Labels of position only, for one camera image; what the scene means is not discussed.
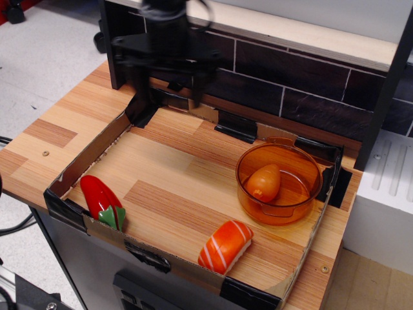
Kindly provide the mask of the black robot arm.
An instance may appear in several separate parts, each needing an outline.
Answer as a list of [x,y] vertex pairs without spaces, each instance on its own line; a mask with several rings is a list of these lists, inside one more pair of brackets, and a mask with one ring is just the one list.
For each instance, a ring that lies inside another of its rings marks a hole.
[[143,1],[139,9],[146,21],[144,34],[112,40],[115,60],[125,71],[144,103],[150,103],[150,72],[184,74],[192,78],[192,101],[198,107],[221,60],[219,50],[203,41],[212,25],[191,29],[186,1]]

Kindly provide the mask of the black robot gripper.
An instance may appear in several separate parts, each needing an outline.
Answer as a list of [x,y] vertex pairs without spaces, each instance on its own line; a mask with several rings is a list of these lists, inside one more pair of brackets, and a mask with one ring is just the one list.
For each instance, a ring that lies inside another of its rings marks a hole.
[[206,42],[206,34],[192,29],[187,17],[169,21],[146,19],[146,32],[115,37],[115,62],[130,72],[136,90],[134,111],[150,105],[149,72],[192,74],[192,100],[198,108],[221,51]]

